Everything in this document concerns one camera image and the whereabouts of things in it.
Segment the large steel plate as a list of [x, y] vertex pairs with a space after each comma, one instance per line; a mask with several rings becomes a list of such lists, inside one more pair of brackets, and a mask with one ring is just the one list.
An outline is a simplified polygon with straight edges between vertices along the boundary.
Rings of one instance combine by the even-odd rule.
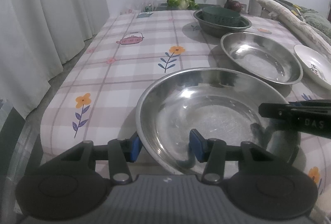
[[186, 69], [160, 78], [141, 95], [137, 134], [151, 157], [175, 175], [203, 173], [204, 164], [188, 146], [192, 129], [230, 146], [253, 142], [293, 164], [300, 135], [258, 111], [263, 103], [285, 102], [276, 89], [251, 75], [224, 68]]
[[250, 32], [221, 38], [221, 48], [238, 67], [272, 85], [294, 85], [303, 78], [297, 58], [280, 43]]

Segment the white ceramic plate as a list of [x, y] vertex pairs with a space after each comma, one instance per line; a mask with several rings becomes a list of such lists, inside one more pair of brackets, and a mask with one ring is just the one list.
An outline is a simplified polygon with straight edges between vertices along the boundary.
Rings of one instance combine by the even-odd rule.
[[330, 90], [330, 62], [315, 50], [304, 45], [295, 45], [294, 52], [303, 71], [318, 85]]

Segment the steel bowl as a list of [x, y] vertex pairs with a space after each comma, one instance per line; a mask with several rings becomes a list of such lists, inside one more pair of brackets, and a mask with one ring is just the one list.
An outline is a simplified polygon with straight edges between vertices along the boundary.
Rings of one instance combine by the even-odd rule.
[[195, 11], [193, 14], [194, 18], [198, 20], [200, 28], [206, 33], [213, 37], [221, 38], [223, 35], [234, 32], [243, 32], [252, 26], [249, 19], [241, 16], [238, 26], [222, 26], [214, 23], [207, 22], [203, 19], [203, 12]]

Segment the green ceramic bowl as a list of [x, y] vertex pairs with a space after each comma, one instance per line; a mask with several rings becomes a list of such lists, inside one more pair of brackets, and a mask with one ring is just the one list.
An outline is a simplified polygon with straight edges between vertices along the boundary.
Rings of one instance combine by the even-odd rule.
[[204, 7], [202, 12], [205, 21], [216, 25], [236, 26], [241, 19], [238, 12], [218, 6]]

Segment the white rolled mattress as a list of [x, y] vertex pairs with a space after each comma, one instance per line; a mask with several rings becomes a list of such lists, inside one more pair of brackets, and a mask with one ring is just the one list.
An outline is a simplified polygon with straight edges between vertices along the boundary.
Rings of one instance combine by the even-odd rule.
[[319, 52], [330, 60], [330, 38], [304, 19], [299, 19], [287, 7], [275, 0], [256, 0], [258, 4], [269, 12], [273, 19], [277, 19], [291, 30], [309, 48]]

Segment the green patterned pillow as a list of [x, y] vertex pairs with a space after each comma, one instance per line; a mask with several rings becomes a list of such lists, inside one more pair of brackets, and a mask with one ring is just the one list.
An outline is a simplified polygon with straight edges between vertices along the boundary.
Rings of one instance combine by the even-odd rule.
[[306, 23], [321, 31], [328, 38], [331, 38], [331, 24], [325, 17], [317, 11], [305, 7], [300, 12]]

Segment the white water dispenser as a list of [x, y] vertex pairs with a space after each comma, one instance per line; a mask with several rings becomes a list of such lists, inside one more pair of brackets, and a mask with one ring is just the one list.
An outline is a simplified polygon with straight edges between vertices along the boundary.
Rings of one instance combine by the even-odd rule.
[[247, 14], [248, 13], [248, 7], [249, 7], [249, 4], [250, 4], [250, 0], [236, 0], [236, 1], [239, 1], [240, 4], [242, 4], [241, 13]]

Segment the red cabbage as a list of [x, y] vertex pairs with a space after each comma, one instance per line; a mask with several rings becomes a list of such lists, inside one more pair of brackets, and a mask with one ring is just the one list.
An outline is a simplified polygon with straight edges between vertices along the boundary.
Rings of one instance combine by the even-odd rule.
[[224, 8], [241, 13], [242, 4], [240, 4], [240, 2], [236, 0], [227, 0], [224, 4]]

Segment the green leafy lettuce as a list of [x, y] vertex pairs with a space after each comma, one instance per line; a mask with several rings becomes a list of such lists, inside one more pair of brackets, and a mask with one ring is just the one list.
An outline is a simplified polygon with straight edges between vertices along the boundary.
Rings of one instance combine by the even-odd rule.
[[195, 0], [167, 0], [169, 7], [178, 8], [179, 10], [196, 10], [199, 9], [199, 5], [195, 3]]

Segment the white curtain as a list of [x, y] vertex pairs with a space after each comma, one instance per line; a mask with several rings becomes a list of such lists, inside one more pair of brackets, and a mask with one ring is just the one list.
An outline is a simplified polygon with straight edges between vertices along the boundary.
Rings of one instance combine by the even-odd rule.
[[106, 0], [1, 0], [1, 96], [28, 116], [108, 18]]

